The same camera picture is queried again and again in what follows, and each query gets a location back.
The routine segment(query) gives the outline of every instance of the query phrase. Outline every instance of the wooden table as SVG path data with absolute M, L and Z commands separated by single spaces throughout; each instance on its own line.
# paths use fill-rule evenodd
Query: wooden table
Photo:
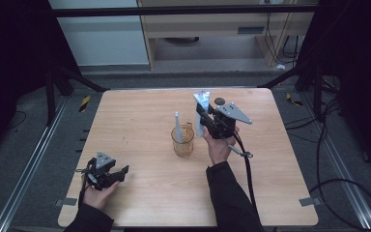
M 115 226 L 216 226 L 206 179 L 211 165 L 207 143 L 194 137 L 194 150 L 180 158 L 173 151 L 171 130 L 175 111 L 182 124 L 195 130 L 193 93 L 201 89 L 117 90 L 104 93 L 87 142 L 76 167 L 102 151 L 117 160 L 110 172 L 129 165 L 106 213 Z M 255 198 L 266 226 L 304 226 L 318 222 L 313 206 L 302 207 L 309 197 L 288 135 L 268 89 L 211 89 L 211 103 L 223 97 L 234 102 L 253 124 L 238 122 L 250 159 Z M 229 163 L 248 195 L 243 158 L 232 153 Z M 68 198 L 78 198 L 80 174 L 71 180 Z M 69 225 L 77 206 L 64 205 L 61 226 Z

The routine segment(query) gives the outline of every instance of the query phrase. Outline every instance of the black wire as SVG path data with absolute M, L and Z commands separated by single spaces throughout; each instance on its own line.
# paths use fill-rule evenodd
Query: black wire
M 297 122 L 301 122 L 301 121 L 303 121 L 303 120 L 310 119 L 310 118 L 315 118 L 315 117 L 313 117 L 313 116 L 309 116 L 309 117 L 306 117 L 306 118 L 297 119 L 297 120 L 295 120 L 295 121 L 292 121 L 292 122 L 286 123 L 286 124 L 284 124 L 284 125 L 287 126 L 287 125 L 294 124 L 294 123 L 297 123 Z
M 82 183 L 82 189 L 79 193 L 79 199 L 78 199 L 78 203 L 77 203 L 77 206 L 80 208 L 80 206 L 83 204 L 83 199 L 84 199 L 84 194 L 86 192 L 86 189 L 90 186 L 88 185 L 86 187 L 86 183 L 87 183 L 87 175 L 88 173 L 90 172 L 90 166 L 93 165 L 95 163 L 95 160 L 96 158 L 92 158 L 90 159 L 88 162 L 87 162 L 87 166 L 86 166 L 86 169 L 77 169 L 76 172 L 81 172 L 83 173 L 83 183 Z
M 293 133 L 289 133 L 289 132 L 288 132 L 288 134 L 289 134 L 289 135 L 292 135 L 292 136 L 294 136 L 294 137 L 297 137 L 297 138 L 299 138 L 299 139 L 302 139 L 302 140 L 304 140 L 304 141 L 307 141 L 307 142 L 318 143 L 318 141 L 312 141 L 312 140 L 309 140 L 309 139 L 307 139 L 307 138 L 301 137 L 301 136 L 296 135 L 296 134 L 293 134 Z
M 296 126 L 296 127 L 286 128 L 285 130 L 288 131 L 288 130 L 296 130 L 296 129 L 304 128 L 304 127 L 310 125 L 311 123 L 313 123 L 313 122 L 315 122 L 315 121 L 317 121 L 317 120 L 318 120 L 317 118 L 314 118 L 314 119 L 312 119 L 312 120 L 309 121 L 309 122 L 306 122 L 306 123 L 301 124 L 301 125 Z
M 270 20 L 271 20 L 271 13 L 267 13 L 267 28 L 266 28 L 266 31 L 265 31 L 265 44 L 266 44 L 269 52 L 272 55 L 273 61 L 275 61 L 279 65 L 285 65 L 285 64 L 293 63 L 294 61 L 283 61 L 283 60 L 280 60 L 278 58 L 278 54 L 276 52 L 275 45 L 273 43 L 273 39 L 272 39 L 272 35 L 271 35 L 271 31 L 270 31 Z M 271 50 L 270 46 L 268 45 L 268 41 L 267 41 L 268 34 L 270 35 L 270 40 L 271 40 L 271 44 L 272 44 L 272 47 L 273 47 L 273 51 Z
M 234 137 L 236 138 L 236 141 L 240 145 L 241 150 L 243 151 L 243 153 L 245 153 L 245 148 L 243 147 L 243 142 L 241 141 L 241 138 L 236 131 L 234 131 Z M 243 160 L 245 161 L 246 179 L 248 181 L 249 198 L 251 199 L 252 206 L 254 208 L 256 208 L 255 197 L 254 197 L 254 188 L 252 186 L 251 164 L 249 163 L 248 156 L 244 156 Z
M 21 114 L 23 114 L 23 119 L 20 121 L 20 123 L 17 123 L 17 124 L 14 125 L 14 126 L 8 127 L 7 130 L 17 128 L 19 125 L 21 125 L 23 122 L 25 122 L 25 120 L 26 120 L 26 113 L 23 112 L 23 111 L 18 111 L 18 110 L 16 111 L 16 113 L 21 113 Z
M 298 49 L 298 39 L 300 38 L 300 36 L 297 36 L 297 41 L 295 42 L 295 50 L 294 50 L 294 62 L 292 63 L 292 68 L 295 66 L 295 63 L 297 62 L 298 60 L 298 53 L 297 53 L 297 49 Z
M 348 3 L 346 4 L 346 6 L 343 9 L 343 11 L 335 19 L 335 21 L 330 25 L 330 27 L 325 31 L 325 33 L 322 36 L 319 37 L 319 40 L 317 42 L 315 42 L 314 45 L 310 49 L 308 49 L 305 54 L 303 54 L 301 56 L 301 59 L 302 60 L 308 59 L 307 56 L 310 55 L 312 53 L 312 51 L 319 45 L 319 43 L 321 43 L 323 41 L 323 39 L 325 38 L 325 36 L 332 30 L 333 26 L 336 25 L 336 23 L 339 21 L 339 19 L 342 18 L 342 16 L 345 14 L 346 10 L 349 8 L 349 5 L 351 4 L 351 1 L 352 0 L 348 0 Z
M 328 180 L 328 181 L 324 181 L 321 183 L 321 176 L 320 176 L 320 150 L 321 150 L 321 145 L 322 145 L 322 140 L 323 140 L 323 137 L 324 137 L 324 134 L 327 133 L 326 131 L 326 128 L 327 128 L 327 120 L 326 120 L 326 117 L 328 115 L 328 110 L 330 107 L 332 107 L 334 105 L 334 101 L 331 101 L 327 107 L 325 108 L 324 110 L 324 113 L 323 113 L 323 127 L 322 127 L 322 131 L 321 131 L 321 135 L 319 137 L 319 141 L 318 141 L 318 146 L 317 146 L 317 158 L 316 158 L 316 161 L 317 161 L 317 166 L 316 166 L 316 172 L 317 172 L 317 186 L 312 188 L 311 191 L 309 192 L 312 192 L 313 190 L 315 189 L 318 189 L 320 195 L 321 195 L 321 198 L 323 200 L 323 202 L 325 203 L 325 206 L 328 208 L 328 210 L 334 215 L 336 216 L 339 220 L 341 220 L 342 222 L 344 222 L 345 224 L 347 224 L 348 226 L 354 228 L 354 229 L 357 229 L 357 230 L 362 230 L 362 231 L 371 231 L 371 228 L 369 229 L 366 229 L 366 228 L 363 228 L 363 227 L 360 227 L 358 225 L 354 225 L 352 224 L 351 222 L 348 222 L 347 220 L 345 220 L 344 218 L 342 218 L 341 216 L 339 216 L 329 205 L 329 203 L 327 202 L 327 200 L 325 199 L 325 196 L 324 196 L 324 193 L 322 191 L 322 185 L 325 185 L 327 183 L 331 183 L 331 182 L 334 182 L 334 181 L 337 181 L 339 179 L 332 179 L 332 180 Z M 365 193 L 367 193 L 370 197 L 371 197 L 371 193 L 364 187 L 362 187 L 361 185 L 353 182 L 353 181 L 350 181 L 350 180 L 345 180 L 345 179 L 340 179 L 341 181 L 345 181 L 345 182 L 349 182 L 349 183 L 352 183 L 354 185 L 357 185 L 359 186 L 361 189 L 363 189 L 363 191 L 365 191 Z
M 287 55 L 288 53 L 290 54 L 290 53 L 292 53 L 292 52 L 285 52 L 285 47 L 286 47 L 288 41 L 289 41 L 289 36 L 287 36 L 287 39 L 285 39 L 284 46 L 282 47 L 282 54 L 283 54 L 285 57 L 287 57 L 287 58 L 293 58 L 292 56 Z

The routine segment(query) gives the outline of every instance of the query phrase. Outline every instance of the human hand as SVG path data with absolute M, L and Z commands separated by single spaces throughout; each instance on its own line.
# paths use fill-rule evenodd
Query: human hand
M 209 145 L 209 155 L 213 164 L 228 160 L 228 157 L 231 153 L 231 148 L 228 147 L 228 144 L 233 146 L 234 144 L 236 144 L 236 139 L 234 138 L 234 136 L 228 137 L 226 139 L 214 139 L 211 137 L 209 130 L 204 127 L 203 137 Z
M 103 190 L 96 190 L 92 186 L 87 187 L 84 193 L 83 203 L 102 211 L 107 203 L 107 200 L 110 198 L 112 193 L 116 191 L 116 188 L 119 184 L 120 182 L 115 182 L 111 187 Z

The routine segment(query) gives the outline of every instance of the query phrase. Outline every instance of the person's left hand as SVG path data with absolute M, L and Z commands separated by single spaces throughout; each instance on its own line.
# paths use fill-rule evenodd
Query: person's left hand
M 120 182 L 115 182 L 111 187 L 103 190 L 96 190 L 91 186 L 87 187 L 84 193 L 83 203 L 102 211 L 107 203 L 107 200 L 110 198 L 119 184 Z

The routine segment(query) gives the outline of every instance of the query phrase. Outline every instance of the glass cup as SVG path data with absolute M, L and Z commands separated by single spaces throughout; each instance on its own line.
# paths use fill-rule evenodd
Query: glass cup
M 171 137 L 173 138 L 174 152 L 179 157 L 185 157 L 189 156 L 192 152 L 194 131 L 192 130 L 191 123 L 181 125 L 180 128 L 182 131 L 182 141 L 177 140 L 176 128 L 171 131 Z

